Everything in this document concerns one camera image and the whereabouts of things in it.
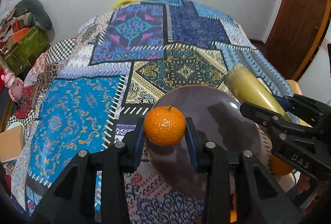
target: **yellow plush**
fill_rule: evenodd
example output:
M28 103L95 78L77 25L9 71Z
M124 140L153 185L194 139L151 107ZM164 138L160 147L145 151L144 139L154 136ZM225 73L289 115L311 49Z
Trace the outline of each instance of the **yellow plush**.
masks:
M138 2L139 0L117 0L116 3L113 5L113 9L119 7L120 5L132 3L132 2Z

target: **red cloth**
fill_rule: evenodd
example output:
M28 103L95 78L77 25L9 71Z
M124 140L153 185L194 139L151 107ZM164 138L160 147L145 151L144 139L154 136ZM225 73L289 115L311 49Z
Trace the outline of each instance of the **red cloth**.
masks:
M0 68L0 77L1 77L1 75L4 75L4 74L5 74L4 71L2 70L2 68ZM4 87L3 81L2 81L2 79L0 79L0 92L2 92L3 87Z

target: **beige box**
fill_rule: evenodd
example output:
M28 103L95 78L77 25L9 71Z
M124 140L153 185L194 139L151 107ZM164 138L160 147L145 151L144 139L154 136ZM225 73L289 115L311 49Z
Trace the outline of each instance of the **beige box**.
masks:
M0 162L17 159L24 147L23 126L0 133Z

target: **table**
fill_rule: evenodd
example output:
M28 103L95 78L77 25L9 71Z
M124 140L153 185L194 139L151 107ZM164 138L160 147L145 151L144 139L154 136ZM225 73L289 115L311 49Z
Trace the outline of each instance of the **table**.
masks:
M9 121L22 122L27 133L12 199L29 216L79 150L121 141L173 89L199 84L231 94L222 78L237 63L273 94L292 95L238 23L199 3L146 0L91 19L76 39L42 54L25 82L25 105ZM202 215L203 200L169 186L146 150L137 171L125 174L125 189L132 223L194 223Z

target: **hand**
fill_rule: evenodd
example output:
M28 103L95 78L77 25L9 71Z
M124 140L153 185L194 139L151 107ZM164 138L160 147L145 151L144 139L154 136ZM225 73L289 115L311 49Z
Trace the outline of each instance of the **hand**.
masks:
M296 186L299 193L302 193L304 190L308 190L310 188L310 178L300 174L300 178L297 181Z

